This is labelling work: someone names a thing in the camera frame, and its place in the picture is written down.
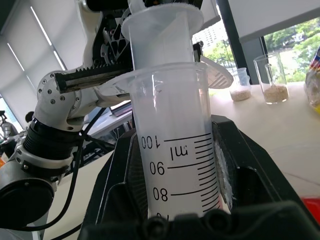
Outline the red cup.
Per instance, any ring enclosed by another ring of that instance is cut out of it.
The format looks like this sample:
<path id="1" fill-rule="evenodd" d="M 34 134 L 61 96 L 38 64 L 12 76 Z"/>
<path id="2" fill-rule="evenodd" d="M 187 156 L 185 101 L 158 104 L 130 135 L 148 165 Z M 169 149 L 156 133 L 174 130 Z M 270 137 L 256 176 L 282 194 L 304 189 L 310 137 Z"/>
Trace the red cup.
<path id="1" fill-rule="evenodd" d="M 314 219 L 320 224 L 320 197 L 302 197 L 301 200 Z"/>

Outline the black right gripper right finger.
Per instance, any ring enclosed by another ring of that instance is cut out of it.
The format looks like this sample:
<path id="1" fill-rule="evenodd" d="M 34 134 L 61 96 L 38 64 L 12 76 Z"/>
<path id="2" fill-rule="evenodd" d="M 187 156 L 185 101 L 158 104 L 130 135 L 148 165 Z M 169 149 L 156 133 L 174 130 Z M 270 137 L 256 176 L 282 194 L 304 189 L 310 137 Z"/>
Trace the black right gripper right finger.
<path id="1" fill-rule="evenodd" d="M 310 212 L 268 152 L 225 116 L 211 116 L 220 193 L 229 210 L 293 201 Z"/>

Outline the tall glass beaker with grains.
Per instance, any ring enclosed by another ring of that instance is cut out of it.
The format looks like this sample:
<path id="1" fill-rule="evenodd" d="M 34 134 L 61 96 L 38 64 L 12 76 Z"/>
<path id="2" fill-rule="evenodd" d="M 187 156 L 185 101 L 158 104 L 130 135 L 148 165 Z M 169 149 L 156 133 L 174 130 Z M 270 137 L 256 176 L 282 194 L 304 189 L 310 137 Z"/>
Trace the tall glass beaker with grains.
<path id="1" fill-rule="evenodd" d="M 254 66 L 266 104 L 278 104 L 289 98 L 284 67 L 278 52 L 256 57 Z"/>

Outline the finger of the left gripper ribbed tip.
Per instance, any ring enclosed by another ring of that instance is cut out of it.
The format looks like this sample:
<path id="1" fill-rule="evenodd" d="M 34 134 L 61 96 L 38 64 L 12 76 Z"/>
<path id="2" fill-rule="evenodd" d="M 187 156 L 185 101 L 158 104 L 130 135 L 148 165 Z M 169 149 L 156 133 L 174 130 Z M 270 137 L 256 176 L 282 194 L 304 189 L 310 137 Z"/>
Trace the finger of the left gripper ribbed tip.
<path id="1" fill-rule="evenodd" d="M 231 73 L 222 65 L 214 62 L 213 60 L 203 56 L 202 41 L 193 44 L 194 60 L 199 63 L 207 65 L 207 82 L 210 89 L 226 89 L 229 88 L 234 78 Z"/>

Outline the background desk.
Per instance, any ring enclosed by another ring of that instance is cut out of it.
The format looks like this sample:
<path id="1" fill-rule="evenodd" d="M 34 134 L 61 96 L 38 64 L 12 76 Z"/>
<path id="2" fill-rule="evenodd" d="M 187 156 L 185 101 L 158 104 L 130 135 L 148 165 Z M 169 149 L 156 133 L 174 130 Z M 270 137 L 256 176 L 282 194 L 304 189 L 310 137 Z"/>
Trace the background desk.
<path id="1" fill-rule="evenodd" d="M 96 143 L 91 140 L 84 142 L 83 160 L 80 162 L 80 167 L 84 167 L 114 150 L 120 136 L 131 129 L 131 110 L 120 116 L 115 116 L 110 111 L 103 114 L 88 132 L 88 135 L 92 138 L 103 143 Z"/>

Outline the clear 100 ml syringe barrel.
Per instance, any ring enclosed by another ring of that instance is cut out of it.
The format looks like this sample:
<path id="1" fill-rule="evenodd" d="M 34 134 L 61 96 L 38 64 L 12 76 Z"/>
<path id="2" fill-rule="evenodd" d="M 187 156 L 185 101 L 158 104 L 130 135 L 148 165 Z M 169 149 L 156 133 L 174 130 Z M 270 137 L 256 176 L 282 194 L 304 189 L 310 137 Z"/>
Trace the clear 100 ml syringe barrel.
<path id="1" fill-rule="evenodd" d="M 99 89 L 130 95 L 152 217 L 202 217 L 222 206 L 206 70 L 203 63 L 163 64 Z"/>

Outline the clear bag with snacks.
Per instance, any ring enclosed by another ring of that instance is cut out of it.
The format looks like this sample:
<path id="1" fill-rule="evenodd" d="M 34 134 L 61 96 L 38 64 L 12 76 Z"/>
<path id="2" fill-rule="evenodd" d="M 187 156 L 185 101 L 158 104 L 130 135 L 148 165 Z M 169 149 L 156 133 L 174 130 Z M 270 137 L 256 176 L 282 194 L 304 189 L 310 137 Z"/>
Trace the clear bag with snacks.
<path id="1" fill-rule="evenodd" d="M 308 72 L 306 73 L 304 91 L 309 105 L 320 115 L 320 46 L 310 62 Z"/>

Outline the translucent white syringe plunger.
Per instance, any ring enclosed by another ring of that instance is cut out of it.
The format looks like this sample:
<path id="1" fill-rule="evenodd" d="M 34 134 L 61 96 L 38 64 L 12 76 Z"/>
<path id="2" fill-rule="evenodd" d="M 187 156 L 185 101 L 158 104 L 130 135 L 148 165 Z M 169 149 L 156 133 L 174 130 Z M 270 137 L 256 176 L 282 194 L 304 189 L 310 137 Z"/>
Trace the translucent white syringe plunger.
<path id="1" fill-rule="evenodd" d="M 134 70 L 194 61 L 192 35 L 204 23 L 197 7 L 182 2 L 146 7 L 143 0 L 128 0 L 128 6 L 131 14 L 121 32 L 130 41 Z"/>

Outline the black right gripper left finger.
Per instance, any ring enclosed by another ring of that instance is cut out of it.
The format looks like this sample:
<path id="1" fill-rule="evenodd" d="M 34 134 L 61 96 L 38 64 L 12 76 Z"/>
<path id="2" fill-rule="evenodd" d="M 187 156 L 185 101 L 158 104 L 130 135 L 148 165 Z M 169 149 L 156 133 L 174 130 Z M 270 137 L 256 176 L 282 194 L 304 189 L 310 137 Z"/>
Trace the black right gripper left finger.
<path id="1" fill-rule="evenodd" d="M 142 157 L 135 131 L 125 132 L 102 167 L 86 209 L 86 225 L 144 221 L 148 200 Z"/>

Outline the finger of the left gripper foam pad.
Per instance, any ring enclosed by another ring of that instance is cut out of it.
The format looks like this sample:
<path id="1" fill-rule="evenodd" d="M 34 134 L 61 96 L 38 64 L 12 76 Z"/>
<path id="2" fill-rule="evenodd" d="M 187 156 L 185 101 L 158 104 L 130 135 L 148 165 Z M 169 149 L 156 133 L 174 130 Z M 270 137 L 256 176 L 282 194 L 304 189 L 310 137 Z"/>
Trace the finger of the left gripper foam pad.
<path id="1" fill-rule="evenodd" d="M 179 9 L 186 11 L 199 11 L 203 0 L 143 0 L 143 10 L 160 8 L 164 10 Z"/>

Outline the small plastic beaker with grains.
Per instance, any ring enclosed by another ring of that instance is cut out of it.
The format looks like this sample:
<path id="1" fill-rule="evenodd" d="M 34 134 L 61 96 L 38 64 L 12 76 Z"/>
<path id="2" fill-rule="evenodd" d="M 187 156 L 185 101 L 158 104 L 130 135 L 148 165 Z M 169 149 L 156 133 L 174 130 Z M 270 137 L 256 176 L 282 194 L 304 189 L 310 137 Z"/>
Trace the small plastic beaker with grains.
<path id="1" fill-rule="evenodd" d="M 240 102 L 249 99 L 251 94 L 250 76 L 245 67 L 237 68 L 232 72 L 233 83 L 229 87 L 231 99 Z"/>

